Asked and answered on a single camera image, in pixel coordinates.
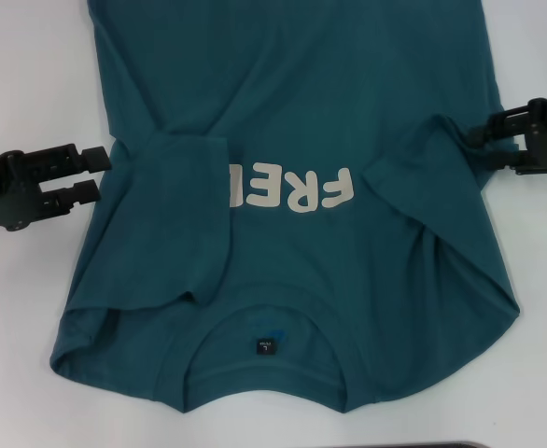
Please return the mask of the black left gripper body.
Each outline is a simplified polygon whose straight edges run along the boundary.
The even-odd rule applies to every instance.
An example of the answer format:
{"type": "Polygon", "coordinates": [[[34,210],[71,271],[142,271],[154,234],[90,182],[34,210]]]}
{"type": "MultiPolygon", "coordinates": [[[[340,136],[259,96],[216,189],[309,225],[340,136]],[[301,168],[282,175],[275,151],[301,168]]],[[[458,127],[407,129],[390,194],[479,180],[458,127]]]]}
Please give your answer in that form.
{"type": "Polygon", "coordinates": [[[13,150],[0,155],[0,227],[19,231],[48,218],[36,163],[47,161],[47,151],[13,150]]]}

